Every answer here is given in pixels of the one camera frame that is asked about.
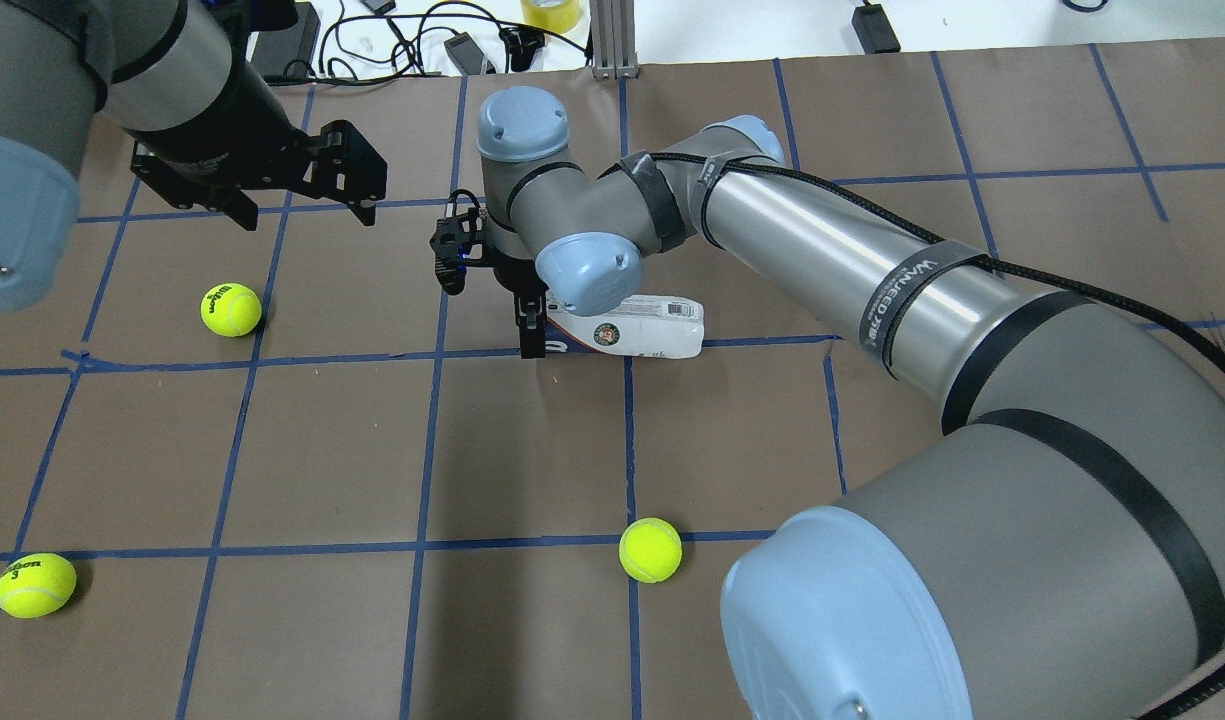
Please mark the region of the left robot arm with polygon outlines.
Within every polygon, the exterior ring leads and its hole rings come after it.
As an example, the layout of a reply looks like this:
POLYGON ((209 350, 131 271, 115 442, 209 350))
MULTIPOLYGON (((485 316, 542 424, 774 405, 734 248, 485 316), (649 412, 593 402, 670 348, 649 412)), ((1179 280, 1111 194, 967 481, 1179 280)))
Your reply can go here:
POLYGON ((292 1, 0 1, 0 313, 53 287, 80 214, 97 115, 138 144, 131 169, 176 208, 252 231, 254 190, 334 200, 365 225, 387 164, 347 120, 293 126, 247 64, 247 36, 292 1))

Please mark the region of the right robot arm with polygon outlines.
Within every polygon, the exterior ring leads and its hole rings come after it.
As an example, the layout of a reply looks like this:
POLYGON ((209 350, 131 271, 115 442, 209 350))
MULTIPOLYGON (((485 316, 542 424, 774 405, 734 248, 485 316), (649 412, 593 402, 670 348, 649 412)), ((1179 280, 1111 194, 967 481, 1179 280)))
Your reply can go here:
POLYGON ((488 197, 432 238, 485 266, 526 356, 612 331, 654 252, 699 238, 840 333, 835 415, 871 460, 723 579, 755 719, 1164 719, 1225 687, 1225 351, 1115 293, 1006 266, 786 167, 760 118, 590 178, 543 88, 481 102, 488 197))

